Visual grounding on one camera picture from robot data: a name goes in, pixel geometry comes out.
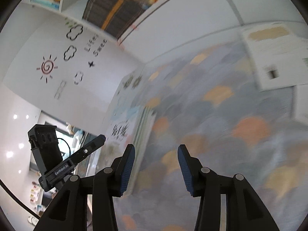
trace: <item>orange stripe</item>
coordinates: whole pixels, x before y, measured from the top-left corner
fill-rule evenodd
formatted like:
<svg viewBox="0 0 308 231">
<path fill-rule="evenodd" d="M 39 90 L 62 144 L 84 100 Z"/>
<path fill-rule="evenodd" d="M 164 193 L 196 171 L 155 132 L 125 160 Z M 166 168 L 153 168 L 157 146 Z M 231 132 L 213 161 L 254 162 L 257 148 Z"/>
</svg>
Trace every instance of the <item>orange stripe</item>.
<svg viewBox="0 0 308 231">
<path fill-rule="evenodd" d="M 111 19 L 113 18 L 115 13 L 118 11 L 118 9 L 121 7 L 123 2 L 124 2 L 124 0 L 118 0 L 116 2 L 116 4 L 113 6 L 113 8 L 109 12 L 108 16 L 106 17 L 106 20 L 104 21 L 103 26 L 101 27 L 102 30 L 105 30 L 107 28 L 107 26 L 109 25 Z"/>
</svg>

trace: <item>thin black wire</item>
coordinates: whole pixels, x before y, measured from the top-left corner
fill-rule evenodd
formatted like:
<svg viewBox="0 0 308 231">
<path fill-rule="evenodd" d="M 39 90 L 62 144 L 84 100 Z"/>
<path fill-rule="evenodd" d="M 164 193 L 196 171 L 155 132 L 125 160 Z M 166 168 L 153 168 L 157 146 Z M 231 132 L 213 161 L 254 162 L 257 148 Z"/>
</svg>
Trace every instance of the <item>thin black wire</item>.
<svg viewBox="0 0 308 231">
<path fill-rule="evenodd" d="M 62 139 L 62 138 L 58 138 L 58 140 L 62 140 L 62 141 L 64 141 L 65 143 L 66 143 L 66 145 L 68 146 L 68 148 L 69 148 L 69 150 L 70 150 L 70 145 L 68 145 L 68 143 L 66 142 L 66 140 L 64 140 L 64 139 Z"/>
<path fill-rule="evenodd" d="M 29 209 L 26 205 L 24 205 L 8 188 L 7 186 L 5 186 L 5 184 L 3 183 L 3 181 L 0 179 L 0 186 L 4 189 L 5 192 L 7 192 L 7 194 L 9 196 L 11 196 L 11 198 L 17 202 L 17 204 L 19 204 L 19 206 L 21 206 L 24 210 L 26 210 L 27 212 L 29 212 L 30 214 L 32 214 L 35 218 L 40 219 L 40 217 L 34 213 L 31 209 Z"/>
</svg>

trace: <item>red spiral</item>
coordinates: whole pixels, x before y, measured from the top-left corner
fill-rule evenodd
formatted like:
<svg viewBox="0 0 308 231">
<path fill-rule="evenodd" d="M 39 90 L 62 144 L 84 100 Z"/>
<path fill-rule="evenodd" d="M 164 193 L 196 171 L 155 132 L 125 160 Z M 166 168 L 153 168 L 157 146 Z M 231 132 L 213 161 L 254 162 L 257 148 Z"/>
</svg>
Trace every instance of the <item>red spiral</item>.
<svg viewBox="0 0 308 231">
<path fill-rule="evenodd" d="M 54 63 L 50 60 L 43 62 L 42 72 L 43 74 L 49 74 L 54 68 Z"/>
</svg>

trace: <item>patterned tablecloth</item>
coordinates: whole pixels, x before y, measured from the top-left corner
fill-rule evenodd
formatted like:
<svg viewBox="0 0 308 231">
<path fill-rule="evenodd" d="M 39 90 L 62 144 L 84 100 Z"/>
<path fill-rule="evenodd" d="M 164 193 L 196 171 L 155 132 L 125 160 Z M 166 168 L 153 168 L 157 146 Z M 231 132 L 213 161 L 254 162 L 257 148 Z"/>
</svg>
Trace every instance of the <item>patterned tablecloth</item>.
<svg viewBox="0 0 308 231">
<path fill-rule="evenodd" d="M 308 126 L 291 118 L 293 88 L 259 92 L 242 42 L 145 69 L 142 79 L 131 107 L 157 117 L 133 194 L 114 199 L 119 230 L 194 229 L 199 198 L 185 188 L 181 143 L 220 175 L 242 173 L 280 230 L 297 229 L 308 212 Z"/>
</svg>

